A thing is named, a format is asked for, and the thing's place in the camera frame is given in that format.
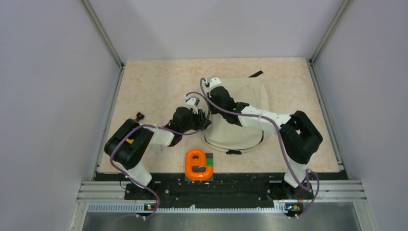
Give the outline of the cream canvas student bag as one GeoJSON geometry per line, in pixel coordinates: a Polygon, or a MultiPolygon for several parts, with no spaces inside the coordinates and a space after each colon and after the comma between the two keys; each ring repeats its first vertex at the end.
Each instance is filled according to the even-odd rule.
{"type": "MultiPolygon", "coordinates": [[[[222,78],[220,81],[235,102],[269,110],[267,89],[260,77],[222,78]]],[[[253,151],[263,141],[264,132],[258,128],[230,124],[219,114],[210,115],[210,121],[212,124],[204,131],[202,139],[218,151],[246,153],[253,151]]]]}

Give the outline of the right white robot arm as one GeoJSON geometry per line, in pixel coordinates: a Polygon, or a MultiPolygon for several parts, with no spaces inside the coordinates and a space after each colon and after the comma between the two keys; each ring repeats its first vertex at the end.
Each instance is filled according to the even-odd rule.
{"type": "Polygon", "coordinates": [[[318,150],[323,137],[303,111],[291,115],[261,110],[248,103],[235,102],[223,86],[210,88],[207,101],[212,114],[220,114],[228,123],[240,127],[257,128],[278,137],[281,152],[287,166],[282,192],[295,198],[309,170],[307,165],[318,150]]]}

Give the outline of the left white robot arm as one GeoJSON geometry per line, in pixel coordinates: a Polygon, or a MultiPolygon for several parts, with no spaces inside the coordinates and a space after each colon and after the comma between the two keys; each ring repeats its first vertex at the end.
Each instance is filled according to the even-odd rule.
{"type": "Polygon", "coordinates": [[[137,183],[136,193],[148,199],[154,193],[154,186],[150,183],[151,174],[141,162],[147,147],[150,144],[173,147],[183,136],[205,130],[211,120],[202,109],[194,112],[184,106],[178,107],[172,119],[162,127],[143,125],[140,123],[143,118],[144,115],[138,113],[137,118],[127,119],[106,142],[104,152],[116,169],[137,183]]]}

